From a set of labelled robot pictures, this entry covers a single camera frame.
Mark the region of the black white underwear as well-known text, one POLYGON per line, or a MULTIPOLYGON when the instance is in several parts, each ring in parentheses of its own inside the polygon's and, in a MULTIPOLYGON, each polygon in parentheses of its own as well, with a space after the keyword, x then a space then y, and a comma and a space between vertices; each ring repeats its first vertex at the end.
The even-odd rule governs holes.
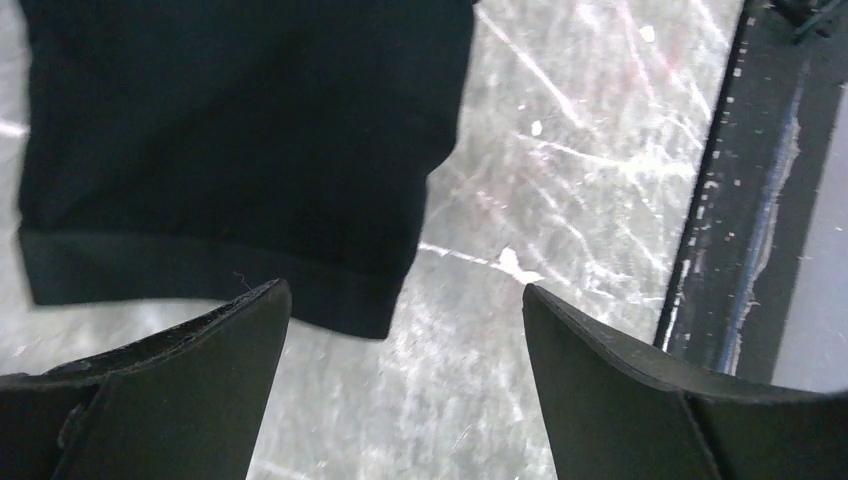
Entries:
POLYGON ((229 300, 385 339, 452 152, 470 1, 24 1, 32 300, 229 300))

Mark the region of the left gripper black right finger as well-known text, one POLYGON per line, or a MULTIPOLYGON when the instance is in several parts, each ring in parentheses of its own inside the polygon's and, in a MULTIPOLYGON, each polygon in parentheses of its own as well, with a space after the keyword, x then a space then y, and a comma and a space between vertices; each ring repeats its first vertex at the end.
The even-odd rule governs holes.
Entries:
POLYGON ((847 396, 698 367, 551 292, 523 293, 555 471, 571 480, 843 479, 847 396))

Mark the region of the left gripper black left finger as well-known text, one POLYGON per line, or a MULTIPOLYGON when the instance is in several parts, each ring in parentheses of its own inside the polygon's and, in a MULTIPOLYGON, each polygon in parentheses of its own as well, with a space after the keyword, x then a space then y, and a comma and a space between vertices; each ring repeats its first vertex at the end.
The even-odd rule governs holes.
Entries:
POLYGON ((259 286, 195 319, 1 379, 5 479, 243 479, 291 311, 259 286))

